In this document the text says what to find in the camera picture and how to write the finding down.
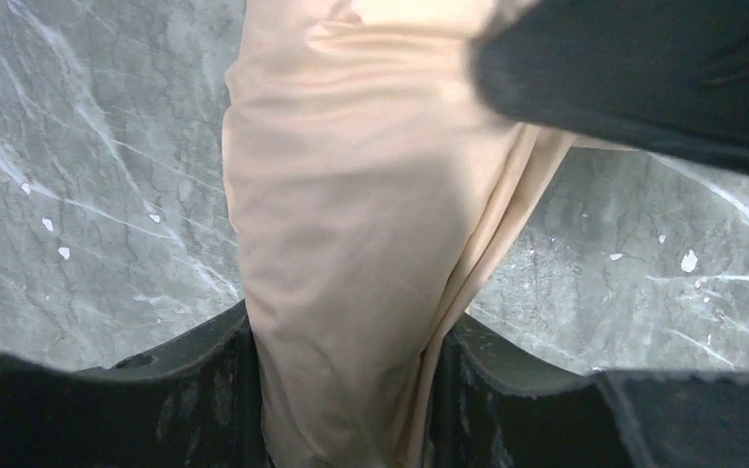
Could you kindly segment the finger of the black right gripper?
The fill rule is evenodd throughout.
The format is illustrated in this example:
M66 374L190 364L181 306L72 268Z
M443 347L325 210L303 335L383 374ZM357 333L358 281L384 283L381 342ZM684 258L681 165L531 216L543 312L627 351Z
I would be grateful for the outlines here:
M749 1L539 1L473 76L511 119L749 176Z

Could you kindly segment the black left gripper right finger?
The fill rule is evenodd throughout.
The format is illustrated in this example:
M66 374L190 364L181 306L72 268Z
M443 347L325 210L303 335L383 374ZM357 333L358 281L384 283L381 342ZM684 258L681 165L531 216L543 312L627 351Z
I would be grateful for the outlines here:
M438 467L749 467L749 372L578 375L466 316L443 343L430 436Z

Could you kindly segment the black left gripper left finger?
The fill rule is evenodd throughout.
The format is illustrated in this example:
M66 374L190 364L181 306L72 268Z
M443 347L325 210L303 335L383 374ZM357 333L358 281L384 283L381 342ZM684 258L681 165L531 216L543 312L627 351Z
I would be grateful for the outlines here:
M265 467L243 304L109 368L0 353L0 467Z

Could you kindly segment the beige folding umbrella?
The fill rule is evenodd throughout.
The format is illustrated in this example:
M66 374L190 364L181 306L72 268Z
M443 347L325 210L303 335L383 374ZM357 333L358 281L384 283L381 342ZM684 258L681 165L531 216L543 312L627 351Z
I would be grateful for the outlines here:
M428 467L445 335L573 146L501 118L476 40L527 1L246 5L223 181L279 467Z

